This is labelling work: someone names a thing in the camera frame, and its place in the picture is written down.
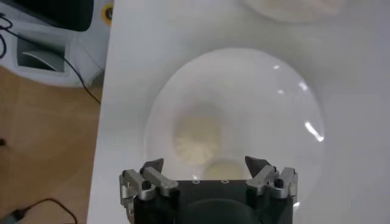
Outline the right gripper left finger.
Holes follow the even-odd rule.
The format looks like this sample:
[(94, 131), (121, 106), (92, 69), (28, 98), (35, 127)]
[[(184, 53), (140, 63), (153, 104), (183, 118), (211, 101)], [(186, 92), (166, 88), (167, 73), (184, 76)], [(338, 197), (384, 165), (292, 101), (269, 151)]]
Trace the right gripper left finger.
[(147, 161), (137, 172), (134, 169), (123, 170), (119, 176), (120, 204), (129, 207), (135, 197), (142, 201), (153, 200), (157, 192), (170, 197), (179, 189), (179, 182), (162, 174), (164, 159)]

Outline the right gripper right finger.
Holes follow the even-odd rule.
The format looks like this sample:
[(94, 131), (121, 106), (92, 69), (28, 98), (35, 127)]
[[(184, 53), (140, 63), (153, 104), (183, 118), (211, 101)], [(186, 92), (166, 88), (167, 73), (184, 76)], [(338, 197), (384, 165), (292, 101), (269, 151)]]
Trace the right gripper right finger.
[(265, 159), (245, 156), (246, 166), (251, 179), (246, 181), (246, 186), (255, 191), (256, 196), (268, 191), (272, 198), (286, 199), (291, 197), (297, 200), (298, 173), (292, 167), (285, 167), (281, 172)]

